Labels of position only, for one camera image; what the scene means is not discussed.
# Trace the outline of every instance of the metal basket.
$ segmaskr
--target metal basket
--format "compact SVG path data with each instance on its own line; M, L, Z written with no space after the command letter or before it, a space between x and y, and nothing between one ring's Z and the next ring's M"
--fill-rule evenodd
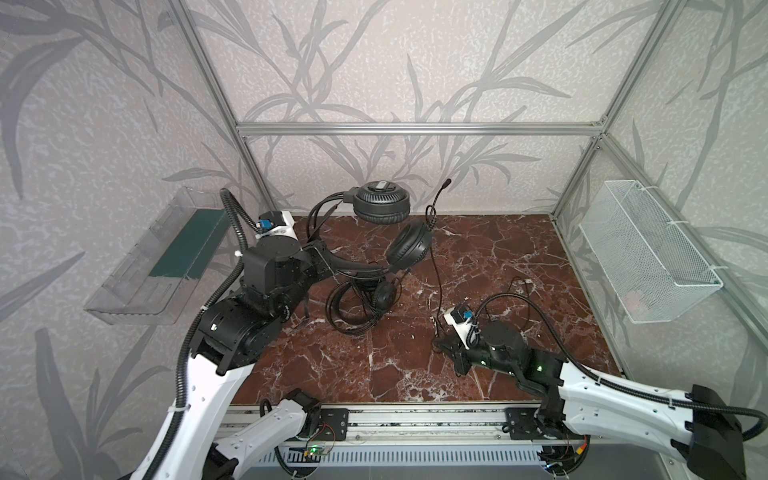
M669 322L723 281L636 180L609 180L581 228L632 323Z

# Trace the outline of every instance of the ear cushion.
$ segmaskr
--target ear cushion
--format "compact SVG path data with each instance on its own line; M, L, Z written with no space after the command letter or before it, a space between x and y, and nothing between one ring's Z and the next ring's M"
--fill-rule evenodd
M392 308L397 297L397 288L392 282L379 282L376 290L373 291L373 306L381 314Z
M424 260L429 245L432 243L432 232L426 223L414 220L403 229L387 250L386 260L401 270L410 268Z
M362 218L366 222L375 223L377 225L392 225L393 223L400 223L410 215L410 211L395 212L393 214L371 214L363 213L360 210L354 209L355 215Z

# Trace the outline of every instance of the wall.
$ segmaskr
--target wall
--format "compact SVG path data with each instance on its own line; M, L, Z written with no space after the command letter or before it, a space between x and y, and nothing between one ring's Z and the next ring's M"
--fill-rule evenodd
M766 45L766 2L688 2L610 132L764 306ZM624 368L641 382L699 383L731 405L768 410L768 357L720 294L669 323L628 321L578 229L602 182L621 178L598 154L558 223ZM749 476L762 478L768 435L745 449Z
M181 185L259 201L162 2L7 1L0 30L0 478L114 480L155 437L235 247L176 325L83 305Z
M606 109L661 1L188 5L239 122L589 122ZM585 141L252 137L250 145L270 192L291 210L395 175L414 211L452 176L441 211L519 213L551 211Z

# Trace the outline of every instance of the headphones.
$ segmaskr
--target headphones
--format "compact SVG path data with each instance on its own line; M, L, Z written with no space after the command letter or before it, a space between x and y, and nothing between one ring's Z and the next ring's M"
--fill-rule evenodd
M392 225L411 213L410 195L395 182L379 180L355 187L344 193L345 203L352 204L355 215L377 225ZM413 220L389 245L386 260L390 271L407 270L424 260L432 245L432 228L424 220Z

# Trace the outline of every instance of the brown marble board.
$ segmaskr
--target brown marble board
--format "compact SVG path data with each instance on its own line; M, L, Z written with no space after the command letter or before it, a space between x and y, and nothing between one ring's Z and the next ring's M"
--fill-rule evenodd
M386 249L404 226L331 217L323 239L340 257L385 264ZM296 232L304 240L303 220ZM477 308L487 296L506 290L514 276L529 278L534 286L531 298L554 320L574 355L588 366L618 373L546 215L441 216L434 247L445 293L443 309L464 298ZM392 311L363 336L343 335L327 324L324 304L335 284L328 279L312 287L310 321L294 329L304 313L299 305L233 403L254 405L269 399L276 404L296 387L325 403L532 399L502 373L473 367L469 375L457 378L452 362L432 351L438 288L429 255L402 281L402 295ZM522 283L516 281L512 291L523 293ZM527 307L520 300L496 300L488 310L517 327L525 323ZM523 335L530 346L558 351L535 312Z

